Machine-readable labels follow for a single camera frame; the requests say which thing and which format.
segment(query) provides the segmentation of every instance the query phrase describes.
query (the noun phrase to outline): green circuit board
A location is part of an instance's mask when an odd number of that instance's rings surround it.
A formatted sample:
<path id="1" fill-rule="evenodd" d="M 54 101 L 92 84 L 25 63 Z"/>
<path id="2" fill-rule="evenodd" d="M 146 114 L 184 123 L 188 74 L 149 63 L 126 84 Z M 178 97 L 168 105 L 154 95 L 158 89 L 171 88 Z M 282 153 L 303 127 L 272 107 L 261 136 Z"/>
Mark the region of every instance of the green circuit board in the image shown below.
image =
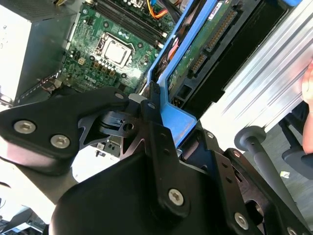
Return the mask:
<path id="1" fill-rule="evenodd" d="M 203 47 L 207 47 L 207 49 L 212 49 L 212 47 L 215 46 L 225 29 L 228 27 L 229 23 L 237 14 L 233 10 L 231 10 L 229 14 L 227 14 L 226 12 L 230 8 L 231 0 L 220 1 L 217 3 L 207 21 L 204 23 L 202 29 L 190 45 L 189 49 L 184 54 L 183 58 L 173 71 L 172 75 L 167 80 L 169 92 L 174 89 L 176 84 L 181 83 L 181 80 L 185 78 L 185 74 L 189 68 L 194 71 L 195 69 L 198 69 L 200 67 L 205 58 L 204 56 L 200 55 Z M 224 21 L 217 30 L 217 25 L 221 22 L 222 18 L 224 18 Z"/>
<path id="2" fill-rule="evenodd" d="M 131 94 L 159 51 L 84 4 L 59 80 L 79 92 L 114 86 Z"/>

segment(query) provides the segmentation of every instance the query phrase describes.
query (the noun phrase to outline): floor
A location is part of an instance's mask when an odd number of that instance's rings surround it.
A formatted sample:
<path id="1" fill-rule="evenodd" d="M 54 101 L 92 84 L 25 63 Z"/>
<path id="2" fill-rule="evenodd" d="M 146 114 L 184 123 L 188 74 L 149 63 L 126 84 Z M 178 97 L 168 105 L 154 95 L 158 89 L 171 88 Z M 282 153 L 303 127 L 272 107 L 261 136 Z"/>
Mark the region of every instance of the floor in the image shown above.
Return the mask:
<path id="1" fill-rule="evenodd" d="M 292 129 L 292 131 L 295 133 L 299 141 L 302 142 L 302 136 L 295 129 Z M 290 177 L 288 179 L 282 179 L 291 193 L 294 201 L 297 203 L 297 206 L 304 216 L 308 226 L 310 227 L 311 231 L 313 231 L 313 181 L 308 180 L 298 174 L 282 160 L 282 153 L 289 149 L 290 146 L 278 125 L 274 126 L 274 128 L 272 128 L 267 133 L 267 138 L 262 145 L 273 161 L 278 172 L 290 172 Z M 245 153 L 245 156 L 259 171 L 252 155 Z"/>

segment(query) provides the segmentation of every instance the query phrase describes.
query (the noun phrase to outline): silver screw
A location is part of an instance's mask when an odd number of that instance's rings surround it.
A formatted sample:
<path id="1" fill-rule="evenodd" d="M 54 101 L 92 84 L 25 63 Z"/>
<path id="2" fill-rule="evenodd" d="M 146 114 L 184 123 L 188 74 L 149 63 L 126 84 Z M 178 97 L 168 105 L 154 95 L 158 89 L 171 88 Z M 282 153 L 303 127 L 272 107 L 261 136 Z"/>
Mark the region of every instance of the silver screw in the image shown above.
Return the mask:
<path id="1" fill-rule="evenodd" d="M 36 126 L 30 121 L 22 120 L 14 124 L 14 130 L 22 134 L 30 134 L 36 130 Z"/>
<path id="2" fill-rule="evenodd" d="M 116 96 L 117 98 L 124 99 L 124 96 L 121 95 L 120 93 L 115 93 L 115 96 Z"/>
<path id="3" fill-rule="evenodd" d="M 240 152 L 238 152 L 238 151 L 235 150 L 233 153 L 234 153 L 234 155 L 235 155 L 237 158 L 241 157 Z"/>
<path id="4" fill-rule="evenodd" d="M 175 188 L 170 189 L 168 192 L 168 197 L 176 206 L 180 207 L 184 203 L 184 197 L 182 193 Z"/>
<path id="5" fill-rule="evenodd" d="M 50 142 L 56 148 L 67 148 L 70 144 L 69 138 L 64 135 L 55 135 L 51 138 Z"/>
<path id="6" fill-rule="evenodd" d="M 297 233 L 295 232 L 295 230 L 293 230 L 293 228 L 291 228 L 291 227 L 288 227 L 288 228 L 287 228 L 287 231 L 288 231 L 288 234 L 289 234 L 289 235 L 297 235 Z"/>
<path id="7" fill-rule="evenodd" d="M 209 136 L 211 139 L 214 139 L 214 135 L 211 132 L 206 132 L 207 136 Z"/>
<path id="8" fill-rule="evenodd" d="M 241 228 L 243 228 L 244 230 L 248 230 L 248 228 L 249 228 L 248 222 L 242 214 L 240 214 L 239 212 L 236 212 L 235 213 L 235 220 Z"/>
<path id="9" fill-rule="evenodd" d="M 150 108 L 152 108 L 152 109 L 155 109 L 155 108 L 156 108 L 155 105 L 152 104 L 152 103 L 148 103 L 148 106 L 149 106 Z"/>

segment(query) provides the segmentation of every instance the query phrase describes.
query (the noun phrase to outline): motherboard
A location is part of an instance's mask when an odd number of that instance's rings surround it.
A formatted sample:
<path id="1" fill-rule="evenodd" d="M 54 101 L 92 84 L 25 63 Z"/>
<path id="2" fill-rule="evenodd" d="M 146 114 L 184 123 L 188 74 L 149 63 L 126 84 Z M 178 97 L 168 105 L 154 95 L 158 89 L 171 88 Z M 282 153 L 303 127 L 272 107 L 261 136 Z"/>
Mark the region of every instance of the motherboard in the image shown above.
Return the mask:
<path id="1" fill-rule="evenodd" d="M 168 15 L 152 18 L 144 1 L 83 4 L 58 81 L 78 92 L 104 86 L 139 92 L 174 26 Z"/>

